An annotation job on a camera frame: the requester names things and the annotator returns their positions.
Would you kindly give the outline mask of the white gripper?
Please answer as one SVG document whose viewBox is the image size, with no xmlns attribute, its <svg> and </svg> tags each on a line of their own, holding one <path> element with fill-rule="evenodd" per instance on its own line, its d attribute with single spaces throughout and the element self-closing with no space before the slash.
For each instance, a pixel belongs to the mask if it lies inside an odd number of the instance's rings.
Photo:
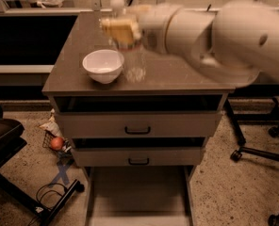
<svg viewBox="0 0 279 226">
<path fill-rule="evenodd" d="M 127 7 L 125 13 L 139 16 L 139 23 L 132 18 L 104 18 L 100 25 L 104 33 L 118 43 L 131 45 L 141 38 L 146 50 L 166 54 L 167 30 L 180 8 L 170 4 L 135 5 Z"/>
</svg>

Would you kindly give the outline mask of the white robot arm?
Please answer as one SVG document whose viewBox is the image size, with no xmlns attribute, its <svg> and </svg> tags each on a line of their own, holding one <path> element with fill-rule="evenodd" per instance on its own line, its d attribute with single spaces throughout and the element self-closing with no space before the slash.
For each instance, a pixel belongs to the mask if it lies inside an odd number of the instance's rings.
<svg viewBox="0 0 279 226">
<path fill-rule="evenodd" d="M 279 10 L 260 2 L 234 0 L 214 13 L 174 4 L 134 6 L 100 25 L 118 48 L 141 44 L 181 57 L 221 84 L 246 87 L 260 73 L 279 83 Z"/>
</svg>

